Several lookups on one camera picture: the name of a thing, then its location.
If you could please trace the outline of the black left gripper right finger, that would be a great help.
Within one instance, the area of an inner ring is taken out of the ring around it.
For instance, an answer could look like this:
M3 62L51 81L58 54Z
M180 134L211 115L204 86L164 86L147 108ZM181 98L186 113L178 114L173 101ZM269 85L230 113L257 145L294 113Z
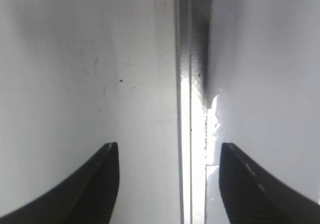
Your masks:
M231 224L318 224L320 206L233 143L221 146L219 190Z

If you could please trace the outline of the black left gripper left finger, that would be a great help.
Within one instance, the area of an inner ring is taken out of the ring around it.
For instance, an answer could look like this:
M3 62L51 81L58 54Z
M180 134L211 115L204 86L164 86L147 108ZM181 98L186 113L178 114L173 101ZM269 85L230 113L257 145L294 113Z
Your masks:
M120 185L117 143L104 144L60 184L1 217L2 224L108 224Z

